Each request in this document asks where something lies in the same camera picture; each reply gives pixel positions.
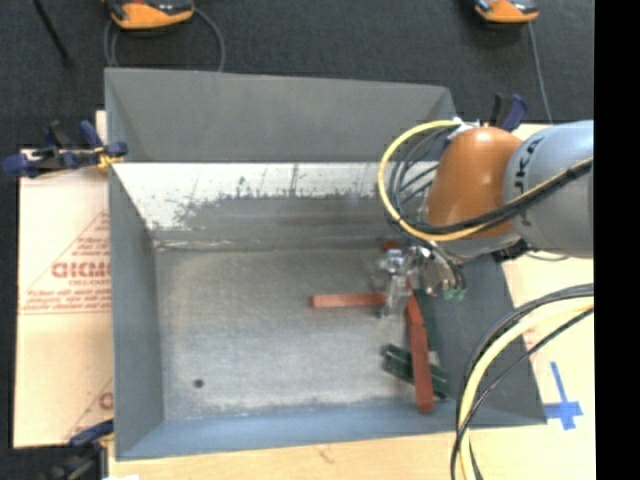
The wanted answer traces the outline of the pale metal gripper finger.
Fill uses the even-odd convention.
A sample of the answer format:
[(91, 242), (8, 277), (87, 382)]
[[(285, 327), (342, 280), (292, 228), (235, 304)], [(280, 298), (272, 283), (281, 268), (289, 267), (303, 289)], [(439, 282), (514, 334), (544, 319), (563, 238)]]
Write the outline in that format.
[(400, 315), (407, 306), (409, 298), (413, 295), (412, 285), (410, 278), (407, 275), (401, 275), (398, 278), (398, 302), (397, 302), (397, 314)]
[(385, 277), (385, 301), (381, 309), (382, 317), (391, 317), (396, 314), (396, 280), (397, 275), (388, 272)]

